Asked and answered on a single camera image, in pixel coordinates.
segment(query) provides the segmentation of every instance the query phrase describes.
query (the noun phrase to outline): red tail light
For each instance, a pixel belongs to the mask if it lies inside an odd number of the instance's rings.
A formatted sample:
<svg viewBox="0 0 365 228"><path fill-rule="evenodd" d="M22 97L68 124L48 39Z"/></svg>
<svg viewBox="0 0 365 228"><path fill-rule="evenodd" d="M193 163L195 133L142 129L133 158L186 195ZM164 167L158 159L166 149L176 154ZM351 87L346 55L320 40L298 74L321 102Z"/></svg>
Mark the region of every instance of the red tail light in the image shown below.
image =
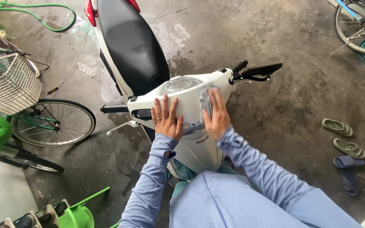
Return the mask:
<svg viewBox="0 0 365 228"><path fill-rule="evenodd" d="M135 0L126 0L131 6L133 6L133 8L135 8L135 10L140 13L140 8L138 6L138 4L136 3Z"/></svg>
<svg viewBox="0 0 365 228"><path fill-rule="evenodd" d="M98 17L98 10L93 8L93 4L91 3L91 0L85 0L84 12L85 12L85 14L87 14L87 18L90 21L91 25L96 27L97 23L95 22L95 18Z"/></svg>

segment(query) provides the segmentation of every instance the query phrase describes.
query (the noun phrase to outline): light blue shirt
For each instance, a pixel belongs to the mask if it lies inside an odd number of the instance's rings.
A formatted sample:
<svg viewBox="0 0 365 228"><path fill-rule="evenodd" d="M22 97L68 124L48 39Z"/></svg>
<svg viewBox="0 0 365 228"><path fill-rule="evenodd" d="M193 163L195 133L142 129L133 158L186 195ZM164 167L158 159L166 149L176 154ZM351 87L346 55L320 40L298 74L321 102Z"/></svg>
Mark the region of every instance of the light blue shirt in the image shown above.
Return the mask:
<svg viewBox="0 0 365 228"><path fill-rule="evenodd" d="M175 156L172 151L177 144L156 134L119 227L155 226L167 163ZM198 174L170 201L170 227L362 228L321 189L269 160L233 127L226 129L217 146L244 169L246 176L210 171ZM164 158L166 151L171 151L171 158Z"/></svg>

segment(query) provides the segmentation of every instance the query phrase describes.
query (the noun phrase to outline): black handlebar grip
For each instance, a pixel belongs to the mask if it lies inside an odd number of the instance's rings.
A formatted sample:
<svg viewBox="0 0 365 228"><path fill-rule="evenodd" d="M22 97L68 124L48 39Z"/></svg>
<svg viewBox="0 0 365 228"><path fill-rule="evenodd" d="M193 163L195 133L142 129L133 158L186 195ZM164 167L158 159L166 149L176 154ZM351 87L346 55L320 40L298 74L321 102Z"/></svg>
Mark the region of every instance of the black handlebar grip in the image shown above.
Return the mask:
<svg viewBox="0 0 365 228"><path fill-rule="evenodd" d="M247 60L242 60L242 61L240 61L239 64L237 64L235 67L232 68L232 71L239 72L239 71L243 70L247 66L248 63L249 62Z"/></svg>
<svg viewBox="0 0 365 228"><path fill-rule="evenodd" d="M129 112L127 105L121 106L107 106L104 105L99 109L103 113L114 113L114 112Z"/></svg>

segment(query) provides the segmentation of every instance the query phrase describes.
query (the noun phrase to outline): concrete floor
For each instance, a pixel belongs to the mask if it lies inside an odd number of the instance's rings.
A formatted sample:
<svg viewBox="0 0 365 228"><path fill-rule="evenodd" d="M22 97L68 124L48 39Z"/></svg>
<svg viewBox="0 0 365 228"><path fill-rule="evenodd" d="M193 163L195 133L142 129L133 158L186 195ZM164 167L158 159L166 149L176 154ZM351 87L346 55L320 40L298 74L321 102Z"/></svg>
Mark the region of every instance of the concrete floor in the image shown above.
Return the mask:
<svg viewBox="0 0 365 228"><path fill-rule="evenodd" d="M114 82L98 56L98 43L86 23L82 2L47 0L71 6L77 23L64 33L45 29L24 13L0 13L0 29L34 60L51 68L41 80L45 97L74 100L90 108L97 126L88 140L74 146L47 149L24 145L66 170L54 175L25 170L39 207L65 198L74 204L111 187L107 196L87 203L96 227L109 227L121 217L131 188L139 178L150 150L141 128L106 132L126 122L127 115L100 113L103 104L119 104ZM21 3L40 1L21 0ZM332 144L335 137L365 149L365 65L342 49L332 18L334 8L325 1L307 0L138 0L142 16L157 35L172 76L210 73L240 60L248 66L283 63L270 82L239 87L227 103L233 126L251 145L310 185L321 188L358 222L365 218L365 165L354 169L360 194L348 196L332 159L342 155ZM67 11L36 9L50 25L62 26ZM349 124L354 135L342 137L322 127L323 118ZM166 185L157 220L168 227Z"/></svg>

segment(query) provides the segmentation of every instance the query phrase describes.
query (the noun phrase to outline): white scooter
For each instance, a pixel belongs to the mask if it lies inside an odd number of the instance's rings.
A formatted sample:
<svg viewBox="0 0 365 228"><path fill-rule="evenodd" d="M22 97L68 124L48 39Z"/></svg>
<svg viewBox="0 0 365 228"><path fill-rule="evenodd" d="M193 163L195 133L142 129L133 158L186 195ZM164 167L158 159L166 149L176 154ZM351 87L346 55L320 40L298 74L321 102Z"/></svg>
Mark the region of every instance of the white scooter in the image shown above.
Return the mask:
<svg viewBox="0 0 365 228"><path fill-rule="evenodd" d="M157 97L162 102L165 93L170 101L178 97L176 116L184 116L184 135L175 148L176 158L168 164L170 173L190 180L203 170L217 171L223 153L216 147L204 125L199 124L201 113L200 92L217 86L225 101L240 84L251 80L269 81L270 75L282 64L248 69L242 72L247 60L232 69L223 68L209 74L177 76L170 72L159 43L145 19L139 14L134 0L86 0L85 12L101 47L100 57L116 83L126 105L103 106L103 113L129 112L133 121L109 131L129 125L142 126L151 142L155 138L150 108Z"/></svg>

